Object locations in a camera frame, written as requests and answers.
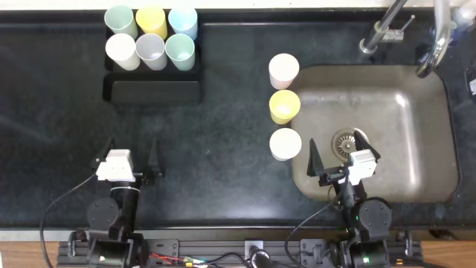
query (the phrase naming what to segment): black table surface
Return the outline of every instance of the black table surface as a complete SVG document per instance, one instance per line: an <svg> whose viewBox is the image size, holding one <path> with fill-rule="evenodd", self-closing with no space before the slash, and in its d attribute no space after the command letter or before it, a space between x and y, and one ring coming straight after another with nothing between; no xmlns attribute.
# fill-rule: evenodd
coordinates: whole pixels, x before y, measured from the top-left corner
<svg viewBox="0 0 476 268"><path fill-rule="evenodd" d="M48 204L90 175L90 161L108 137L130 149L138 165L158 140L166 176L142 188L138 229L296 224L325 203L299 192L292 163L270 154L268 140L279 126L268 110L275 92L269 60L290 53L301 68L417 65L421 47L433 42L432 11L406 10L392 26L412 13L402 43L362 56L358 42L382 10L200 10L202 102L154 110L117 108L102 99L103 11L3 13L0 228L38 228ZM467 34L437 70L448 90L460 186L445 203L392 203L395 228L476 222L476 104L464 76L475 45L476 34ZM87 206L107 195L104 183L88 183L54 208L47 226L87 227ZM312 225L335 228L343 221L329 209Z"/></svg>

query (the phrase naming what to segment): plastic cup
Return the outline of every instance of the plastic cup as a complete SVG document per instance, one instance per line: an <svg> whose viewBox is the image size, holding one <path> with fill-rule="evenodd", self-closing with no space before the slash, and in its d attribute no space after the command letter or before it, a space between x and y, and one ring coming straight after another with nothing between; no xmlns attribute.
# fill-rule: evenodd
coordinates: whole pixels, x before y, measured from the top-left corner
<svg viewBox="0 0 476 268"><path fill-rule="evenodd" d="M299 112L300 100L296 93L290 90L275 92L269 99L271 119L276 124L286 124Z"/></svg>
<svg viewBox="0 0 476 268"><path fill-rule="evenodd" d="M115 34L129 34L133 39L137 38L134 13L125 5L109 8L104 13L104 22Z"/></svg>
<svg viewBox="0 0 476 268"><path fill-rule="evenodd" d="M149 6L141 8L135 14L137 24L146 34L157 34L163 40L167 38L167 22L161 7Z"/></svg>
<svg viewBox="0 0 476 268"><path fill-rule="evenodd" d="M187 34L195 40L199 31L197 17L193 8L173 8L169 13L169 23L176 34Z"/></svg>
<svg viewBox="0 0 476 268"><path fill-rule="evenodd" d="M178 33L169 37L165 52L180 71L188 71L195 64L195 44L188 35Z"/></svg>
<svg viewBox="0 0 476 268"><path fill-rule="evenodd" d="M137 39L135 52L149 68L160 71L167 65L164 40L153 33L146 33Z"/></svg>
<svg viewBox="0 0 476 268"><path fill-rule="evenodd" d="M132 71L141 64L135 53L135 41L126 33L117 33L107 40L106 54L127 71Z"/></svg>
<svg viewBox="0 0 476 268"><path fill-rule="evenodd" d="M269 139L271 154L278 161L286 161L295 157L302 146L297 132L289 128L276 130Z"/></svg>
<svg viewBox="0 0 476 268"><path fill-rule="evenodd" d="M275 89L287 89L299 73L299 62L290 54L278 54L269 62L269 80Z"/></svg>

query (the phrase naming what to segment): wooden floor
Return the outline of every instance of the wooden floor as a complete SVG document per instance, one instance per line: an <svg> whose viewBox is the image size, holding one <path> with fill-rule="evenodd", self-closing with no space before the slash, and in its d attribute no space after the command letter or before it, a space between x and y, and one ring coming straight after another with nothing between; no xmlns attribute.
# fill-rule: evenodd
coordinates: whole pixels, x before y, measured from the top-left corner
<svg viewBox="0 0 476 268"><path fill-rule="evenodd" d="M425 261L444 267L476 267L476 241L422 242ZM56 262L58 243L46 243L52 263ZM38 242L1 242L0 268L46 268Z"/></svg>

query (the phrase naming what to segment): sink basin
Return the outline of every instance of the sink basin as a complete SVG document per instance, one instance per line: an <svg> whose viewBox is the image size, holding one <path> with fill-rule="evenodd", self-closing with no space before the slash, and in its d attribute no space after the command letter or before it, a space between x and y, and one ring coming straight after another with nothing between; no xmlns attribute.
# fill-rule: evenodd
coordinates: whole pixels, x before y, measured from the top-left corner
<svg viewBox="0 0 476 268"><path fill-rule="evenodd" d="M352 132L359 130L382 155L376 173L363 180L369 197L392 202L451 198L459 176L446 89L435 73L421 79L415 69L314 66L300 72L289 88L301 101L291 125L303 140L292 168L305 195L327 200L328 187L306 175L310 138L330 168L354 150Z"/></svg>

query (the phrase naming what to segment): chrome faucet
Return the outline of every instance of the chrome faucet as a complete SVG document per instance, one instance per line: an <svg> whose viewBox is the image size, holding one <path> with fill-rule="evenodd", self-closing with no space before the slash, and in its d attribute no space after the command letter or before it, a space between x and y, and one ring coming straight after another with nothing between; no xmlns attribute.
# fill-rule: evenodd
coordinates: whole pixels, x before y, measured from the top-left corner
<svg viewBox="0 0 476 268"><path fill-rule="evenodd" d="M359 48L366 54L372 54L377 50L380 42L401 42L403 31L415 18L410 20L400 30L389 29L390 23L395 19L397 13L402 9L407 0L396 0L387 10L381 21L376 22L368 38L364 38L359 43ZM435 17L435 42L429 54L423 59L416 70L416 75L420 78L427 77L440 64L445 55L451 36L451 14L449 0L434 0Z"/></svg>

